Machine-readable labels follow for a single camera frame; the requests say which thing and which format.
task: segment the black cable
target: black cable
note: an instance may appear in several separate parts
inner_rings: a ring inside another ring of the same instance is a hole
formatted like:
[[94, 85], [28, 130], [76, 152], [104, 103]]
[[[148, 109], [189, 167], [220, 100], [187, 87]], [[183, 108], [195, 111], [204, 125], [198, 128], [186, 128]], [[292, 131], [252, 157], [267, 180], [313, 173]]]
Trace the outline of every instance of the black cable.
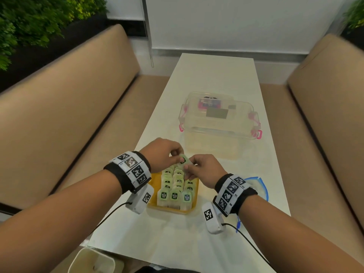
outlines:
[[109, 217], [109, 216], [111, 216], [112, 215], [112, 213], [113, 212], [115, 212], [117, 209], [119, 209], [121, 206], [124, 206], [125, 204], [132, 204], [132, 202], [125, 202], [125, 203], [123, 203], [123, 204], [121, 204], [121, 205], [119, 205], [119, 206], [117, 206], [111, 213], [109, 213], [108, 215], [107, 215], [107, 217], [105, 217], [104, 218], [104, 220], [102, 220], [99, 224], [98, 224], [98, 226], [96, 226], [96, 228], [92, 231], [92, 233], [102, 224], [102, 223], [104, 223], [104, 221], [105, 220], [107, 220], [107, 218]]
[[263, 255], [258, 251], [258, 249], [254, 247], [254, 245], [250, 242], [250, 240], [248, 240], [248, 238], [246, 236], [244, 236], [244, 234], [242, 232], [240, 232], [234, 225], [231, 225], [229, 223], [223, 223], [222, 226], [224, 226], [224, 225], [229, 225], [229, 226], [233, 227], [235, 230], [237, 230], [244, 237], [244, 239], [246, 239], [249, 242], [249, 244], [254, 248], [254, 250], [257, 251], [257, 253], [262, 257], [262, 259], [267, 264], [269, 264], [269, 266], [274, 270], [273, 266], [271, 266], [271, 264], [265, 259], [265, 257], [263, 257]]

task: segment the sofa seat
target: sofa seat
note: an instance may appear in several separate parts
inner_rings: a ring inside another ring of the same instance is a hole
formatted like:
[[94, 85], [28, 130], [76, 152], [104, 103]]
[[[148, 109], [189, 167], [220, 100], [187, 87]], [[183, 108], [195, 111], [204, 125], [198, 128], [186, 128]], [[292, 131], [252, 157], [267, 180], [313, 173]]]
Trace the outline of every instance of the sofa seat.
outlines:
[[134, 150], [168, 80], [138, 76], [57, 191], [100, 171], [119, 154]]
[[364, 236], [288, 88], [260, 86], [292, 217], [364, 265]]

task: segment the yellow tray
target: yellow tray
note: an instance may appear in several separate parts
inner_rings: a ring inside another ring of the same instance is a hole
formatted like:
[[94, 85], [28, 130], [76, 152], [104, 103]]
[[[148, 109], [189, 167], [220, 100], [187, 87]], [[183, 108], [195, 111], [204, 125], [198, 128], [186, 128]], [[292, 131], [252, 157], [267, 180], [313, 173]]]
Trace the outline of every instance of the yellow tray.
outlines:
[[192, 209], [188, 210], [188, 211], [181, 211], [181, 210], [176, 210], [176, 209], [172, 209], [172, 208], [157, 206], [157, 193], [161, 189], [161, 186], [162, 186], [161, 176], [162, 176], [162, 173], [152, 173], [152, 179], [148, 182], [154, 188], [154, 193], [153, 193], [153, 196], [150, 198], [148, 207], [157, 209], [160, 211], [166, 211], [166, 212], [171, 212], [171, 213], [176, 213], [176, 214], [188, 214], [191, 211], [193, 211], [195, 209], [196, 203], [197, 203], [199, 179], [197, 179], [197, 182], [196, 182], [195, 199], [192, 202]]

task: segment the plastic container lid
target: plastic container lid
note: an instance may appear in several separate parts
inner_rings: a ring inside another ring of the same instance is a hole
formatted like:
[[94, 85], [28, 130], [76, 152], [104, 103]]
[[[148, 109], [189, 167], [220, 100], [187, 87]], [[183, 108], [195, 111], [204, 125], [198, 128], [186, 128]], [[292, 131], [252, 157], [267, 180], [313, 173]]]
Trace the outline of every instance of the plastic container lid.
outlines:
[[227, 95], [190, 93], [182, 105], [179, 121], [181, 131], [247, 139], [261, 136], [258, 113], [253, 106]]

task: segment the sofa backrest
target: sofa backrest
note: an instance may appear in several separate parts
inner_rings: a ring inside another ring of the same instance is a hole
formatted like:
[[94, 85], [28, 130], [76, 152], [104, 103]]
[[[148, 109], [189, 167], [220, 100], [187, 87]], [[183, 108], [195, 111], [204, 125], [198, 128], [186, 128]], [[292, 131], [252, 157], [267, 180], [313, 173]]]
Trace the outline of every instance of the sofa backrest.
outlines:
[[364, 226], [364, 52], [327, 35], [288, 83]]
[[120, 25], [0, 94], [0, 203], [48, 196], [139, 72]]

